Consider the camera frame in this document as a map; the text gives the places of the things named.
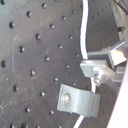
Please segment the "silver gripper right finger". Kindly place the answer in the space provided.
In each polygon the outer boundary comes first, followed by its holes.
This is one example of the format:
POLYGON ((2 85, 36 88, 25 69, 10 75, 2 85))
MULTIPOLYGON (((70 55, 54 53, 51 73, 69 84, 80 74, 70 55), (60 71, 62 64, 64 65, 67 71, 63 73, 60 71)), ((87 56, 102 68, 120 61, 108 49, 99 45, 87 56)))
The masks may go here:
POLYGON ((110 49, 110 55, 115 68, 112 81, 121 83, 125 73, 125 66, 122 66, 122 63, 128 60, 128 44, 124 40, 114 44, 110 49))

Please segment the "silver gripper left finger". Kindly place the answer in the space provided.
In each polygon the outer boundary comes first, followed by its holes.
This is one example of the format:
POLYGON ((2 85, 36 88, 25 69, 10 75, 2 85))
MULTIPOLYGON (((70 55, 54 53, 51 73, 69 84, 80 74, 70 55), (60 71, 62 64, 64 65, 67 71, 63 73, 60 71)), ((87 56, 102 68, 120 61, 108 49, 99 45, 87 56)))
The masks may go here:
POLYGON ((80 68, 85 77, 93 79, 93 82, 100 86, 107 73, 113 69, 113 62, 107 50, 88 53, 88 59, 80 63, 80 68))

